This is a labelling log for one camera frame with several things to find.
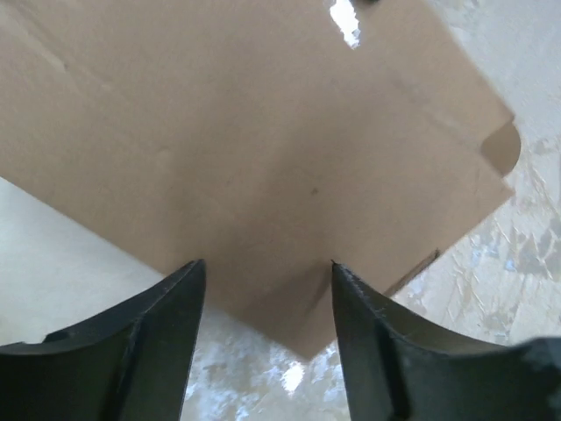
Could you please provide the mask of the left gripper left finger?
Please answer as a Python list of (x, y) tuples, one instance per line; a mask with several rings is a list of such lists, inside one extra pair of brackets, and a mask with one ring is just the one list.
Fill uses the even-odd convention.
[(178, 420), (202, 318), (194, 260), (122, 303), (1, 348), (3, 420)]

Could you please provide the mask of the brown cardboard express box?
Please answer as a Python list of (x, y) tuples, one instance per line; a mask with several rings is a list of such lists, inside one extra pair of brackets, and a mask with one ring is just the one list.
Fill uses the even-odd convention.
[(511, 197), (512, 111), (425, 1), (4, 1), (1, 175), (305, 358)]

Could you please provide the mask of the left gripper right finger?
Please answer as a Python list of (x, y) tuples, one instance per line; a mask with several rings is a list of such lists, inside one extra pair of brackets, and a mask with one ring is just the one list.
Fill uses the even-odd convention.
[(514, 346), (443, 328), (334, 263), (332, 308), (353, 420), (558, 420), (560, 339)]

